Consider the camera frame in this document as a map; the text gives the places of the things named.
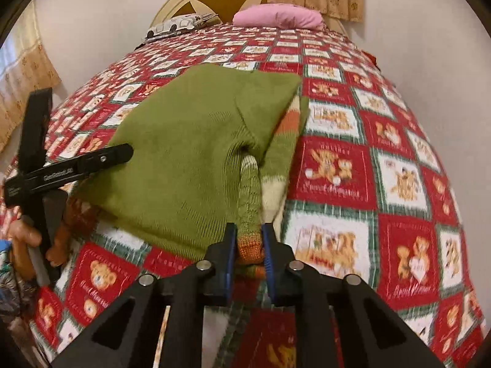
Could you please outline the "person's left hand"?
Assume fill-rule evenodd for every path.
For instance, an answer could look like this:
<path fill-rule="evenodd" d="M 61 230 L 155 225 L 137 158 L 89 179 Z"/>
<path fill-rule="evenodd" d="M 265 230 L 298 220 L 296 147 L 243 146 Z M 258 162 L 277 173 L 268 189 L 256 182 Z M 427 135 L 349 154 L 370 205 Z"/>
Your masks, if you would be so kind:
<path fill-rule="evenodd" d="M 46 253 L 46 258 L 53 267 L 61 267 L 68 261 L 73 235 L 87 237 L 91 234 L 97 226 L 97 216 L 100 211 L 97 206 L 81 201 L 79 198 L 68 199 L 61 223 L 55 232 L 53 245 Z M 36 273 L 27 248 L 40 245 L 41 233 L 22 220 L 16 220 L 11 222 L 8 228 L 7 239 L 13 243 L 10 253 L 13 267 L 23 280 L 32 281 Z"/>

